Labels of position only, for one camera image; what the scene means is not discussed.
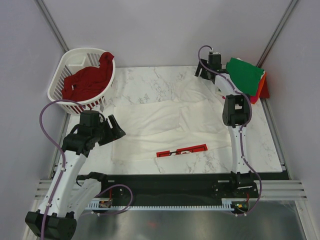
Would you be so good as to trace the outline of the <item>white Coca-Cola t-shirt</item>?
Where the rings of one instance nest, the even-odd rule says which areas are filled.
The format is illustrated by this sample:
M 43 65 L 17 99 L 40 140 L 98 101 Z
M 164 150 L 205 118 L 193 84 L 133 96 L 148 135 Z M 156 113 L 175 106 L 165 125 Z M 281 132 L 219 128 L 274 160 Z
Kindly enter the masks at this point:
M 197 145 L 229 147 L 222 110 L 222 99 L 197 78 L 177 82 L 173 100 L 117 106 L 113 113 L 126 135 L 113 143 L 112 160 L 147 160 Z

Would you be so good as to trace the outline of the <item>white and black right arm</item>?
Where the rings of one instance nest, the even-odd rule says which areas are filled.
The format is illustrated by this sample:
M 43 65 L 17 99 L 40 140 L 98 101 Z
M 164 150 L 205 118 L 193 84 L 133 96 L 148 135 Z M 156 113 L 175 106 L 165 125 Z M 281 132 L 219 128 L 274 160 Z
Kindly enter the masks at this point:
M 241 92 L 222 68 L 221 54 L 209 45 L 208 59 L 199 58 L 195 76 L 211 81 L 225 98 L 222 121 L 227 126 L 232 149 L 232 170 L 228 181 L 217 180 L 213 189 L 222 198 L 257 198 L 259 188 L 255 177 L 259 174 L 247 160 L 247 125 L 252 119 L 249 96 Z

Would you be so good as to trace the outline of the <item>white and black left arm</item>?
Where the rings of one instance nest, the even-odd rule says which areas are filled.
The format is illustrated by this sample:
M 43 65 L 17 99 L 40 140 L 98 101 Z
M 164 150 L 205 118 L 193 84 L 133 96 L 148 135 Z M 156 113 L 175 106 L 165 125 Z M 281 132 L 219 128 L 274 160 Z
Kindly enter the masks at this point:
M 36 211 L 29 211 L 25 223 L 42 240 L 70 240 L 78 220 L 96 196 L 110 191 L 104 173 L 90 172 L 81 177 L 81 187 L 72 194 L 79 172 L 95 146 L 104 146 L 125 136 L 114 115 L 104 117 L 96 110 L 85 110 L 79 123 L 65 136 L 56 173 Z

